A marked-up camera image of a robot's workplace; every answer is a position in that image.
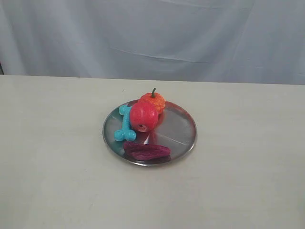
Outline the small orange pumpkin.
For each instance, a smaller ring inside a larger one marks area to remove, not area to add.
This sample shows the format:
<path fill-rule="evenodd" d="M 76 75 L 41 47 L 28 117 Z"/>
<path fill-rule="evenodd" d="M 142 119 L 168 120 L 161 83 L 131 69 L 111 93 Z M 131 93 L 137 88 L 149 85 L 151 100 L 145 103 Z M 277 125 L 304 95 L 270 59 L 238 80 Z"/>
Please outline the small orange pumpkin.
<path fill-rule="evenodd" d="M 159 115 L 162 114 L 165 109 L 165 99 L 156 92 L 156 88 L 154 88 L 151 93 L 146 93 L 141 96 L 138 102 L 152 104 L 156 108 Z"/>

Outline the red apple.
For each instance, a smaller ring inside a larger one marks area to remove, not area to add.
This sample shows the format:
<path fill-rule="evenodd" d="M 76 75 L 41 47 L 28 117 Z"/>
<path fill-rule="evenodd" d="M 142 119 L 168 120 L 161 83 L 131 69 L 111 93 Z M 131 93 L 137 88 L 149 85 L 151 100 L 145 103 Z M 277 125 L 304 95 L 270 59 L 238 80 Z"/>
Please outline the red apple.
<path fill-rule="evenodd" d="M 131 127 L 138 132 L 150 132 L 158 123 L 159 115 L 151 103 L 137 102 L 130 110 Z"/>

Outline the purple sweet potato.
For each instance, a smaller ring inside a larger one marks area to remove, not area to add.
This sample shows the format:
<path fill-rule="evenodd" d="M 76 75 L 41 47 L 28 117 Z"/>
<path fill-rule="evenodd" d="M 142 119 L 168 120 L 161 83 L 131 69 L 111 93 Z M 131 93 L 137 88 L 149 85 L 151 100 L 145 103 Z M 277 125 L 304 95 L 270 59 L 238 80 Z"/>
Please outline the purple sweet potato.
<path fill-rule="evenodd" d="M 168 147 L 153 144 L 138 144 L 134 142 L 124 142 L 125 153 L 139 161 L 146 161 L 169 156 L 171 150 Z"/>

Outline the round stainless steel plate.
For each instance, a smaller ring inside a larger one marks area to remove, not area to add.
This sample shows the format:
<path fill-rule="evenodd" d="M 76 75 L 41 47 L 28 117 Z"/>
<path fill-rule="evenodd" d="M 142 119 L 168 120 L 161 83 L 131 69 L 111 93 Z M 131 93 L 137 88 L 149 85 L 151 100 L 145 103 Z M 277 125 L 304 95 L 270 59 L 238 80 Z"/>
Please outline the round stainless steel plate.
<path fill-rule="evenodd" d="M 158 125 L 151 132 L 137 132 L 135 142 L 138 144 L 156 144 L 170 148 L 168 156 L 151 159 L 137 160 L 127 155 L 123 149 L 123 142 L 114 138 L 116 130 L 122 127 L 122 115 L 119 108 L 115 108 L 105 119 L 102 136 L 107 147 L 120 159 L 131 164 L 152 167 L 175 162 L 188 155 L 194 148 L 197 138 L 196 124 L 191 115 L 182 107 L 171 103 L 165 103 L 164 112 L 159 116 Z"/>

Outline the teal toy bone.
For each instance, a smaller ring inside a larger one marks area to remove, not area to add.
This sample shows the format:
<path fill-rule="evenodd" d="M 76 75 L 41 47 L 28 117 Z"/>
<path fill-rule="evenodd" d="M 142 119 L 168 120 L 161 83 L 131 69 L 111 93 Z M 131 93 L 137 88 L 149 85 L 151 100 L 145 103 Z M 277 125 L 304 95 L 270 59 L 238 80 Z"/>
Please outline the teal toy bone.
<path fill-rule="evenodd" d="M 119 114 L 122 115 L 122 127 L 114 132 L 114 139 L 118 142 L 132 142 L 136 139 L 136 132 L 131 129 L 130 110 L 131 107 L 127 105 L 121 105 L 119 107 Z"/>

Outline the white backdrop cloth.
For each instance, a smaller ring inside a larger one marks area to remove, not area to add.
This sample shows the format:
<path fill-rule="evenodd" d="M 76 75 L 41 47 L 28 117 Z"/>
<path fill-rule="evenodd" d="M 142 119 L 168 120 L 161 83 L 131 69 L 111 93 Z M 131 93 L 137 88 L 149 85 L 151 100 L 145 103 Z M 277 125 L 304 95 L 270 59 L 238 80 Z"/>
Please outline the white backdrop cloth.
<path fill-rule="evenodd" d="M 3 0 L 5 74 L 305 82 L 302 0 Z"/>

